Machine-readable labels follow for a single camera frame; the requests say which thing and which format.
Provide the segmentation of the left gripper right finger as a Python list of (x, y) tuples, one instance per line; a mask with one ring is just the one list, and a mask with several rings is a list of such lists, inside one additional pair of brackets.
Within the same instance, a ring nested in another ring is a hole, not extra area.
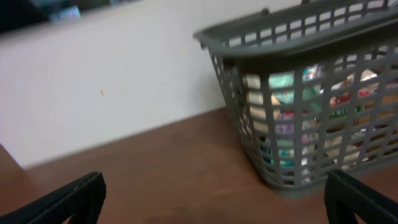
[(397, 224), (397, 202), (343, 172), (329, 172), (324, 191), (329, 223)]

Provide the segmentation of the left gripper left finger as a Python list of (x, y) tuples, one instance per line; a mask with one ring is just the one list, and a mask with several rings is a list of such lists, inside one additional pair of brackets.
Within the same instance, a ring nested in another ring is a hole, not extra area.
[(63, 187), (1, 216), (1, 223), (96, 224), (106, 198), (101, 172), (90, 172)]

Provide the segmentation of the Kleenex tissue multipack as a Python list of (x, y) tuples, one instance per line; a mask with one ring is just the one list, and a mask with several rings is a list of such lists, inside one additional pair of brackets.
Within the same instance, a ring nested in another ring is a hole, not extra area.
[(295, 137), (294, 133), (298, 130), (307, 130), (312, 129), (317, 126), (317, 122), (319, 118), (309, 118), (309, 119), (301, 119), (297, 124), (293, 122), (295, 118), (298, 118), (299, 115), (306, 116), (312, 113), (318, 113), (320, 111), (307, 111), (305, 107), (310, 103), (319, 102), (316, 101), (314, 97), (309, 100), (303, 100), (302, 91), (295, 90), (294, 102), (290, 104), (281, 104), (292, 106), (295, 103), (295, 97), (301, 97), (301, 101), (299, 105), (302, 106), (300, 110), (293, 108), (282, 108), (280, 117), (276, 120), (275, 124), (275, 133), (277, 135), (277, 145), (279, 147), (279, 157), (282, 159), (280, 161), (281, 167), (295, 167), (298, 165), (300, 168), (298, 170), (298, 174), (301, 176), (301, 184), (307, 185), (313, 182), (313, 178), (309, 176), (309, 173), (313, 171), (312, 168), (307, 165), (315, 160), (315, 156), (313, 155), (317, 150), (316, 145), (311, 144), (312, 141), (318, 139), (318, 133), (316, 131), (309, 132), (307, 134), (301, 132), (299, 133), (299, 137)]

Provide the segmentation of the snack bag with barcode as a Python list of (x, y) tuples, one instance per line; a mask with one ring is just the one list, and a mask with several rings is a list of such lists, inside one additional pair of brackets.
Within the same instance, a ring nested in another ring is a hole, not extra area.
[(350, 99), (354, 95), (358, 98), (367, 98), (380, 91), (385, 95), (397, 94), (397, 71), (383, 74), (365, 69), (361, 71), (359, 78), (356, 72), (338, 73), (330, 86), (331, 95), (335, 98)]

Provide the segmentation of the beige snack bag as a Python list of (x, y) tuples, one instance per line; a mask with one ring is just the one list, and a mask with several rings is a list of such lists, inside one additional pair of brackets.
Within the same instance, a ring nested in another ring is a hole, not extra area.
[(269, 78), (261, 78), (259, 75), (249, 73), (243, 76), (244, 87), (248, 88), (246, 99), (248, 101), (249, 115), (253, 119), (253, 128), (255, 132), (267, 136), (269, 134), (269, 124), (267, 122), (266, 103), (271, 107), (272, 117), (277, 120), (280, 117), (281, 110), (275, 108), (280, 106), (280, 101), (271, 91), (266, 93), (266, 88), (271, 89)]

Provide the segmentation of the teal packet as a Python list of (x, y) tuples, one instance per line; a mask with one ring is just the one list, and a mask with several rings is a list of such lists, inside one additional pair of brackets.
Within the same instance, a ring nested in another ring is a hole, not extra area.
[[(307, 82), (318, 78), (319, 72), (315, 68), (306, 68), (302, 73), (303, 82)], [(269, 77), (269, 86), (271, 89), (290, 87), (294, 84), (294, 72), (275, 73)], [(302, 97), (303, 100), (309, 100), (318, 96), (321, 92), (320, 85), (312, 85), (304, 88)], [(282, 104), (290, 104), (294, 102), (295, 90), (277, 91), (273, 92), (276, 99)], [(307, 111), (320, 111), (322, 104), (319, 102), (310, 103), (305, 107)]]

